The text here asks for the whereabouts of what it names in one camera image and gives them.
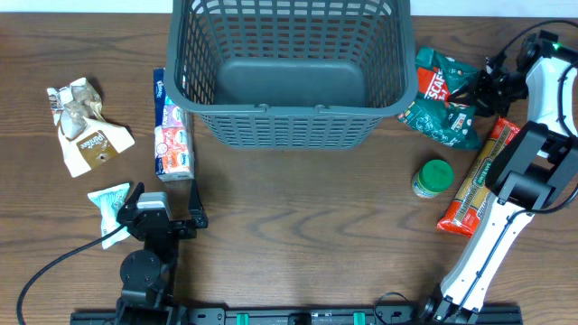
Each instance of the small jar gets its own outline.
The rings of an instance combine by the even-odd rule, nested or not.
[[[414,175],[412,188],[418,197],[430,199],[449,189],[452,183],[452,166],[442,160],[432,160]]]

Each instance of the wooden table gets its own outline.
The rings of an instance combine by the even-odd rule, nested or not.
[[[0,15],[0,324],[15,323],[16,298],[36,271],[99,236],[101,217],[88,192],[143,181],[149,191],[168,191],[175,217],[187,217],[188,184],[163,184],[154,175],[152,70],[165,64],[169,21],[166,14]],[[414,28],[418,46],[481,67],[484,55],[535,22],[415,17]],[[575,31],[552,29],[578,48]],[[45,89],[83,76],[98,81],[105,117],[128,125],[136,145],[72,179]],[[527,103],[510,112],[523,124]],[[475,125],[485,136],[493,123],[480,118]],[[435,224],[476,153],[444,147],[394,118],[350,151],[239,151],[200,121],[195,144],[210,227],[182,242],[176,287],[182,302],[365,305],[388,291],[420,301],[467,243]],[[453,166],[456,181],[435,200],[420,200],[410,178],[434,157]],[[535,218],[499,269],[487,302],[519,303],[527,324],[578,322],[577,211],[574,203]],[[120,263],[140,247],[130,238],[56,266],[28,293],[26,319],[64,324],[75,310],[113,308]]]

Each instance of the green snack bag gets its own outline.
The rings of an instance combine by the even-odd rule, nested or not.
[[[474,79],[478,70],[446,58],[436,50],[423,47],[417,58],[417,78],[419,82],[419,98],[447,100],[454,91]]]
[[[453,103],[416,98],[397,119],[437,142],[474,150],[481,147],[481,141],[471,127],[474,113],[475,107],[458,107]]]
[[[442,144],[480,149],[481,141],[472,127],[475,107],[446,102],[450,94],[475,78],[478,71],[428,47],[419,51],[415,65],[419,82],[417,98],[397,119]]]

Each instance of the white wrapper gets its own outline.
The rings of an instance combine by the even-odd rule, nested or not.
[[[130,190],[130,184],[126,183],[106,190],[97,190],[89,193],[89,199],[92,203],[97,205],[100,209],[100,214],[102,215],[102,222],[100,223],[102,236],[106,236],[120,227],[120,224],[117,222],[117,213],[125,204],[128,190]],[[107,249],[116,242],[124,240],[129,236],[130,234],[126,231],[126,228],[124,228],[111,238],[103,241],[102,248]]]

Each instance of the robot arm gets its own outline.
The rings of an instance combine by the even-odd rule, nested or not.
[[[490,89],[496,93],[484,93],[477,87],[469,94],[474,96],[473,100],[468,99],[470,102],[491,98],[494,104],[508,101],[502,96],[512,98],[508,91],[510,95],[526,94],[529,96],[528,123],[489,170],[486,186],[492,193],[488,208],[457,265],[443,278],[440,289],[443,301],[433,314],[434,321],[475,323],[489,283],[516,237],[534,217],[531,211],[552,204],[578,172],[575,163],[578,141],[572,118],[576,68],[571,67],[578,61],[578,53],[556,42],[557,36],[549,32],[529,36],[517,58],[518,72],[504,76],[497,73],[499,68],[488,67],[477,85],[487,86],[487,77],[492,76],[498,80],[490,82],[495,86]],[[526,76],[527,89],[514,87],[520,76]],[[566,127],[573,136],[569,136],[559,121],[559,98]],[[507,111],[508,107],[501,109],[501,112]],[[534,165],[536,155],[546,158],[554,167]]]

